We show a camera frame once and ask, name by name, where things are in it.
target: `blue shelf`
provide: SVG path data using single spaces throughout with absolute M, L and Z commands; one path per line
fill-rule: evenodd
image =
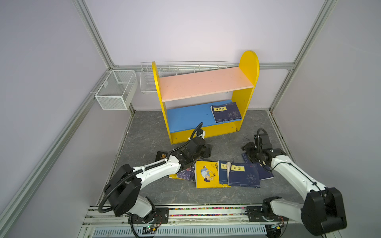
M 210 110 L 210 106 L 223 105 L 230 102 L 232 101 L 226 100 L 221 102 L 212 102 L 190 107 L 180 107 L 167 110 L 169 131 L 170 133 L 174 133 L 179 131 L 192 130 L 196 128 L 196 126 L 200 122 L 203 122 L 203 127 L 206 127 L 242 120 L 239 119 L 232 121 L 224 121 L 220 123 L 215 122 L 212 111 Z

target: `pink shelf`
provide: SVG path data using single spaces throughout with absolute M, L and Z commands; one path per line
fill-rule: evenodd
M 160 78 L 163 102 L 252 87 L 239 67 Z

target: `cartoon boy illustration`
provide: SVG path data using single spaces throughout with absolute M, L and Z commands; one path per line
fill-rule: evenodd
M 213 180 L 214 174 L 213 172 L 208 170 L 206 166 L 202 167 L 201 175 L 204 177 L 205 182 L 210 182 Z

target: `white wire rack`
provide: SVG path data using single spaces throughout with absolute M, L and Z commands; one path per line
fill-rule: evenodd
M 152 62 L 140 64 L 140 90 L 144 94 L 156 93 Z M 202 61 L 202 62 L 156 62 L 159 77 L 174 76 L 186 73 L 197 73 L 216 69 L 226 69 L 228 62 Z
M 138 87 L 133 70 L 112 70 L 95 98 L 104 110 L 128 110 Z

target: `perforated metal strip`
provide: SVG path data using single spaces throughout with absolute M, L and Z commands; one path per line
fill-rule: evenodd
M 135 228 L 139 236 L 142 235 L 142 227 Z M 192 226 L 162 226 L 159 227 L 155 236 L 227 236 L 227 235 L 265 235 L 264 225 L 192 225 Z M 98 227 L 93 237 L 133 237 L 131 228 L 128 227 Z

